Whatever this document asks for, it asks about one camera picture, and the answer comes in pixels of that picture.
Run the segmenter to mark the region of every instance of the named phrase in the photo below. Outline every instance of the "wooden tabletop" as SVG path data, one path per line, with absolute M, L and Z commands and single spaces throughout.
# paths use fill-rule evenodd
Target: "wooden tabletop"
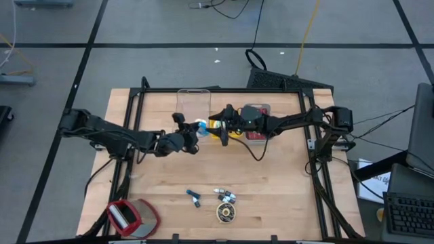
M 123 124 L 128 94 L 128 89 L 112 90 L 107 121 Z M 314 95 L 318 106 L 333 105 L 330 90 L 314 89 Z M 171 114 L 176 111 L 176 103 L 176 94 L 145 94 L 140 130 L 171 132 L 174 126 Z M 214 114 L 226 104 L 239 108 L 248 103 L 269 104 L 271 114 L 278 117 L 300 113 L 297 94 L 213 93 L 210 111 Z M 208 136 L 201 138 L 199 145 L 196 155 L 183 152 L 163 158 L 147 155 L 143 163 L 134 164 L 129 198 L 148 201 L 161 216 L 161 226 L 150 239 L 171 239 L 174 233 L 180 239 L 270 240 L 271 235 L 277 235 L 279 240 L 321 239 L 312 179 L 304 172 L 308 156 L 303 128 L 285 131 L 270 140 L 260 162 L 232 140 L 227 147 L 222 147 L 219 140 Z M 263 151 L 263 145 L 251 148 L 257 157 Z M 338 151 L 334 157 L 347 159 Z M 105 151 L 97 152 L 92 171 L 107 160 Z M 77 234 L 87 231 L 106 207 L 114 168 L 114 163 L 109 165 L 89 185 Z M 364 235 L 348 166 L 332 161 L 329 171 L 337 208 Z M 234 222 L 218 222 L 216 208 L 221 202 L 213 193 L 214 188 L 224 188 L 237 195 Z M 185 193 L 187 189 L 201 194 L 200 208 L 193 205 L 191 196 Z M 328 233 L 333 236 L 330 213 L 325 204 L 324 208 Z

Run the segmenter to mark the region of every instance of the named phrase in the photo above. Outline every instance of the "red tape dispenser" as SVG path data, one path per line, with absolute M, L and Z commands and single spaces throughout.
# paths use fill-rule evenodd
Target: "red tape dispenser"
M 143 199 L 115 201 L 109 203 L 106 210 L 110 223 L 122 237 L 146 239 L 160 225 L 157 211 Z

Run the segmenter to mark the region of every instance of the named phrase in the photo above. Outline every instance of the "white paper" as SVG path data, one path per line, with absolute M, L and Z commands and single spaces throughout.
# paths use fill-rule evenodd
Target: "white paper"
M 369 162 L 365 159 L 359 159 L 359 163 L 357 165 L 357 168 L 360 169 L 362 167 L 370 165 L 372 162 Z M 387 191 L 387 188 L 389 186 L 389 180 L 391 178 L 391 174 L 385 173 L 379 176 L 374 176 L 373 178 L 370 178 L 369 180 L 363 181 L 363 183 L 371 189 L 376 194 L 382 196 L 383 192 Z M 370 191 L 368 191 L 364 186 L 362 186 L 360 183 L 357 183 L 357 197 L 369 201 L 374 201 L 377 203 L 384 203 L 384 201 L 380 198 L 378 198 L 376 195 L 372 194 Z

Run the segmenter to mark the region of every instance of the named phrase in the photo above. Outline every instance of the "white cable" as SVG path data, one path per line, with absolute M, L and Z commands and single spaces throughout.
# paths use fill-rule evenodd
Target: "white cable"
M 11 3 L 12 3 L 12 14 L 14 16 L 14 39 L 12 42 L 12 47 L 11 47 L 9 53 L 7 54 L 7 57 L 0 64 L 0 68 L 3 67 L 3 65 L 5 65 L 5 63 L 9 60 L 9 58 L 12 55 L 12 52 L 14 51 L 14 48 L 15 48 L 15 42 L 16 42 L 16 7 L 15 7 L 14 0 L 11 0 Z

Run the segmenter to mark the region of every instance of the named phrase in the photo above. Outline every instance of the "yellow cable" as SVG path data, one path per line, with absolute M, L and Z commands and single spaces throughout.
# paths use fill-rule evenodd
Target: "yellow cable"
M 319 7 L 319 0 L 317 0 L 317 2 L 315 4 L 315 9 L 313 10 L 311 20 L 309 20 L 309 24 L 307 25 L 306 33 L 304 34 L 303 41 L 301 43 L 300 54 L 298 55 L 297 68 L 296 68 L 295 75 L 297 75 L 298 68 L 300 68 L 301 60 L 302 60 L 302 57 L 303 57 L 304 43 L 306 42 L 307 34 L 309 33 L 309 31 L 311 29 L 313 19 L 317 15 L 318 7 Z
M 3 41 L 10 47 L 12 47 L 12 44 L 6 39 L 6 37 L 4 37 L 2 34 L 0 34 L 0 38 L 3 39 Z M 32 64 L 32 62 L 30 62 L 25 56 L 24 54 L 22 54 L 20 52 L 20 50 L 18 49 L 14 49 L 14 52 L 17 52 L 17 54 L 23 59 L 23 61 L 25 63 L 27 63 L 30 66 L 30 70 L 23 70 L 23 71 L 14 71 L 14 72 L 10 72 L 8 73 L 8 75 L 23 75 L 23 74 L 32 74 L 33 73 L 33 69 L 35 68 L 35 66 Z

